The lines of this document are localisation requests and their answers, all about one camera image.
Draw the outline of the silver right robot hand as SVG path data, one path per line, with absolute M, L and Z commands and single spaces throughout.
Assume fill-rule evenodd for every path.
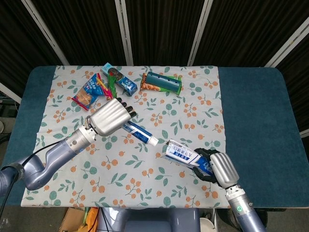
M 200 166 L 193 167 L 193 172 L 200 180 L 216 183 L 224 189 L 238 184 L 239 175 L 226 153 L 204 148 L 196 148 L 194 151 L 206 160 L 212 170 L 211 174 L 206 174 Z

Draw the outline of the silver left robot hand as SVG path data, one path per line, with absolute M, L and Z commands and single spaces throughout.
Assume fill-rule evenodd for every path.
M 86 128 L 105 137 L 120 129 L 137 113 L 121 98 L 109 100 L 86 120 Z

